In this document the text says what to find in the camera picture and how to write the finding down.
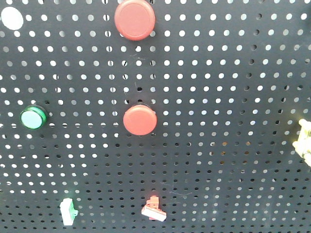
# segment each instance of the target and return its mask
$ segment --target metal panel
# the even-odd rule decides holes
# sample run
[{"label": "metal panel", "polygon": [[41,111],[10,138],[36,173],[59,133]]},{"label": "metal panel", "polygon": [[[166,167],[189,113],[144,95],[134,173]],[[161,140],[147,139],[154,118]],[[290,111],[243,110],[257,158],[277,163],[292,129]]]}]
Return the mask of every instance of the metal panel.
[{"label": "metal panel", "polygon": [[[1,1],[24,18],[0,22],[1,232],[310,232],[291,145],[310,119],[310,0],[151,2],[154,33],[132,42],[117,0]],[[147,136],[122,124],[139,101]],[[30,131],[34,102],[51,117]],[[140,214],[151,195],[163,223]]]}]

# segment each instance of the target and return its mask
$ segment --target yellow object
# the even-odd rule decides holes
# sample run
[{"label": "yellow object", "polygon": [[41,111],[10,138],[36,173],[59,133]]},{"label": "yellow object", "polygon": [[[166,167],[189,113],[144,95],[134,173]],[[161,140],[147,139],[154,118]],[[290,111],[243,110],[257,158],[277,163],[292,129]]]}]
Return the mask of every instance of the yellow object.
[{"label": "yellow object", "polygon": [[299,121],[301,131],[298,141],[293,143],[296,152],[305,159],[306,164],[311,166],[311,122],[302,119]]}]

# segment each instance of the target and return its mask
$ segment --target white clip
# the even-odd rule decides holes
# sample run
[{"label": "white clip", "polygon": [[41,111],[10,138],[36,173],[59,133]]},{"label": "white clip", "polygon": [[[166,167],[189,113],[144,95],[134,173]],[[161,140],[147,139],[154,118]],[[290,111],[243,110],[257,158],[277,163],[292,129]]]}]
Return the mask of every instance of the white clip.
[{"label": "white clip", "polygon": [[299,121],[301,131],[298,141],[293,143],[296,152],[305,159],[306,164],[311,166],[311,122],[301,119]]},{"label": "white clip", "polygon": [[150,208],[149,206],[144,206],[141,210],[141,214],[150,217],[152,220],[159,220],[163,222],[166,219],[166,213],[160,209]]}]

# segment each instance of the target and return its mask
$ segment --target red push button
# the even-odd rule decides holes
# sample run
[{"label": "red push button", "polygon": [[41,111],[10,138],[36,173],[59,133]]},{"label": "red push button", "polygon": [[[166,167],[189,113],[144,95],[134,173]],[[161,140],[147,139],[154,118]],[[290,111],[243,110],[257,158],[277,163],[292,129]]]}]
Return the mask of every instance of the red push button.
[{"label": "red push button", "polygon": [[155,12],[145,0],[124,0],[116,9],[115,23],[125,38],[143,40],[155,27]]},{"label": "red push button", "polygon": [[155,112],[141,104],[128,109],[123,117],[123,123],[128,132],[138,136],[151,133],[156,127],[156,122]]}]

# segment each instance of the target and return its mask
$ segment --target green indicator light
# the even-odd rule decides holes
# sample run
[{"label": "green indicator light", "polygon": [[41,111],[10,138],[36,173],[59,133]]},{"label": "green indicator light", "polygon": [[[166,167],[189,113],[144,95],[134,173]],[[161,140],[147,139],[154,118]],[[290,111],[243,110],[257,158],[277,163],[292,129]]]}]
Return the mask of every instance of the green indicator light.
[{"label": "green indicator light", "polygon": [[47,122],[45,110],[38,105],[30,105],[20,114],[21,123],[28,129],[39,129]]}]

